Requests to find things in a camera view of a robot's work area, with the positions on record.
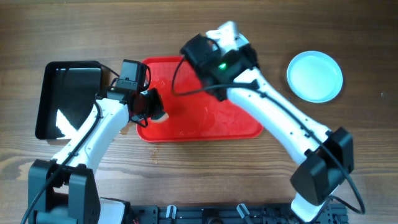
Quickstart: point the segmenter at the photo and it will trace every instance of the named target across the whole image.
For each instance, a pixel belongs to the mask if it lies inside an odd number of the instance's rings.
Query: red cutting board
[[[150,88],[156,88],[170,118],[163,123],[148,120],[148,127],[137,126],[147,142],[207,141],[254,138],[264,129],[255,119],[228,100],[219,102],[206,92],[190,96],[171,93],[172,77],[181,57],[153,57],[143,61],[150,67]],[[182,63],[175,80],[175,91],[201,88],[188,62]]]

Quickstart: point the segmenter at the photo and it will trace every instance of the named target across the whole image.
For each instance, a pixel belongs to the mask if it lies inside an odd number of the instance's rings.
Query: light blue plate
[[[287,82],[301,99],[324,103],[338,95],[343,74],[329,55],[317,51],[302,52],[287,67]]]

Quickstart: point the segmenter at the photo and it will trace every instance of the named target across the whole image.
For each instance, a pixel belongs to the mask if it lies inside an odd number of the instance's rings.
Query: black container
[[[91,110],[102,82],[95,61],[50,62],[45,67],[35,135],[38,139],[70,139]]]

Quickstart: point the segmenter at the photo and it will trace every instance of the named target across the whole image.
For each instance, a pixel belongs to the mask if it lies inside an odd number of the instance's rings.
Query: wooden table
[[[27,207],[27,173],[65,142],[34,136],[44,68],[98,60],[120,72],[128,58],[178,55],[191,37],[236,21],[263,74],[304,113],[354,136],[352,174],[367,206],[351,223],[398,222],[398,5],[393,1],[16,0],[0,5],[0,223]],[[331,103],[298,99],[284,80],[305,50],[332,56],[345,88]],[[241,141],[149,144],[129,126],[103,157],[99,194],[133,205],[290,202],[297,166],[267,132]],[[337,195],[355,203],[344,184]]]

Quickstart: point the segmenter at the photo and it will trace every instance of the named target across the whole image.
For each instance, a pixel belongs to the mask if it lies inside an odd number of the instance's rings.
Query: wood grain
[[[30,165],[65,144],[34,136],[47,63],[98,60],[120,72],[125,58],[177,55],[191,37],[228,20],[252,42],[276,89],[317,121],[353,134],[352,176],[368,212],[350,213],[351,223],[398,222],[396,2],[13,2],[0,4],[0,223],[20,221]],[[306,103],[287,88],[287,64],[304,50],[339,63],[345,87],[333,102]],[[114,139],[96,180],[101,196],[133,205],[289,202],[296,168],[266,131],[239,141],[149,144],[130,126]],[[355,203],[347,185],[337,194]]]

